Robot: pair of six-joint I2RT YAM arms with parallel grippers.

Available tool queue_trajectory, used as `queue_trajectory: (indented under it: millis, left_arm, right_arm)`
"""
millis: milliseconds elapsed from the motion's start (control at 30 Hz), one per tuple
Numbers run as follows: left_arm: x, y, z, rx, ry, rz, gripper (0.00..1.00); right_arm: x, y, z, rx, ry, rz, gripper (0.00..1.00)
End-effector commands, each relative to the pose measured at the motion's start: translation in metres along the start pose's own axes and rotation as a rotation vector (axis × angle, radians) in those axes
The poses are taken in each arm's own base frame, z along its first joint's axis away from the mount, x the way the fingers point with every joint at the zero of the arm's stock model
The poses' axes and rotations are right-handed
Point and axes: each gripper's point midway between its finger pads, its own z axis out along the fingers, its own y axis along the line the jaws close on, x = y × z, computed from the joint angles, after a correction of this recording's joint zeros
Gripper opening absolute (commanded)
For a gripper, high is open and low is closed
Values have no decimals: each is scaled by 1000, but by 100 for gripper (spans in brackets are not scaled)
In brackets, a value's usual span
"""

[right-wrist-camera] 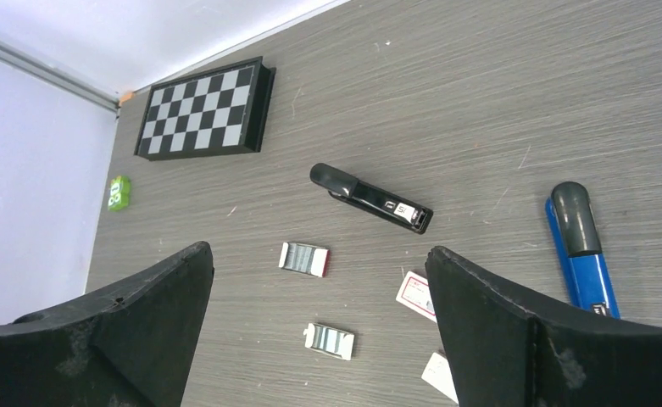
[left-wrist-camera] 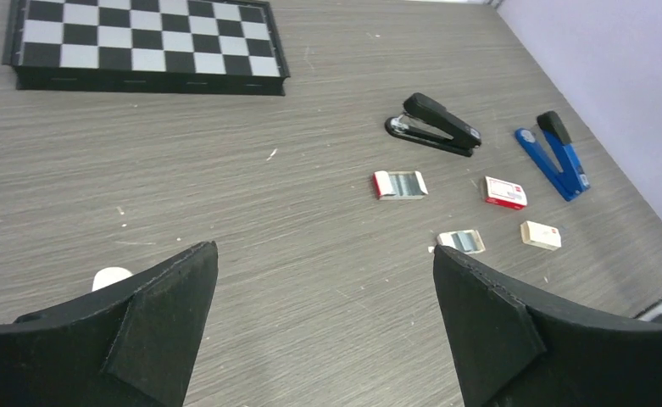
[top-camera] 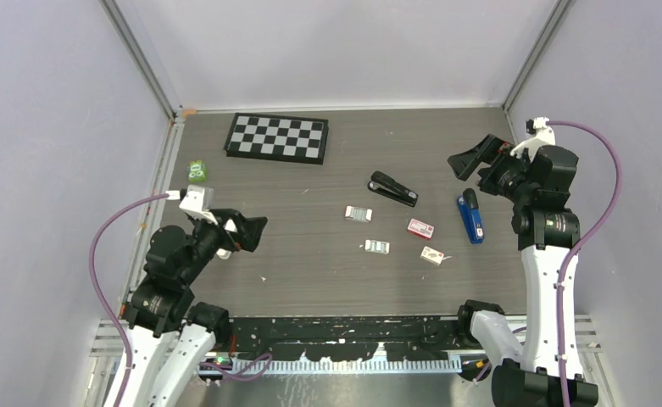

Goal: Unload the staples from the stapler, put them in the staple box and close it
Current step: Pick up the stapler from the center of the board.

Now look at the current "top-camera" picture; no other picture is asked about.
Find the white stapler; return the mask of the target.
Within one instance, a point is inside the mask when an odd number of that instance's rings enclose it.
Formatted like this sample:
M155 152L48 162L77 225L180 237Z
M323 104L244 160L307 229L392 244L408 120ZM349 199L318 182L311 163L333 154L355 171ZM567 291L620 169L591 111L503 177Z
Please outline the white stapler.
M231 257L231 255L232 255L232 252L231 252L231 251L225 250L225 249L223 249L223 248L220 248L220 249L216 252L216 256L217 256L219 259L229 259L229 258Z

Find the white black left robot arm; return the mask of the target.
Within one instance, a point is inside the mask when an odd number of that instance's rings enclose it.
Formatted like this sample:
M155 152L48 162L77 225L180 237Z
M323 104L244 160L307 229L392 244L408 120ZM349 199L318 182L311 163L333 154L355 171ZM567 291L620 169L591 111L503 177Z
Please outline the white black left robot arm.
M192 283L219 250L254 251L267 223L218 209L192 220L191 233L164 226L152 235L146 275L123 314L125 352L105 405L175 405L205 354L231 340L228 310L195 302Z

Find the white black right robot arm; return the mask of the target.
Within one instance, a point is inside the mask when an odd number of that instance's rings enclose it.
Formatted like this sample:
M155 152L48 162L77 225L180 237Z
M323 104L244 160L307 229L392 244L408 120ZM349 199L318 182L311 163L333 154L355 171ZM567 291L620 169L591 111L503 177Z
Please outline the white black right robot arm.
M598 386L579 360L573 283L580 222L567 208L578 158L544 143L517 147L487 135L448 163L462 181L479 175L482 192L513 204L511 225L526 276L526 335L512 332L497 304L469 300L459 308L455 337L479 345L492 366L496 406L595 406Z

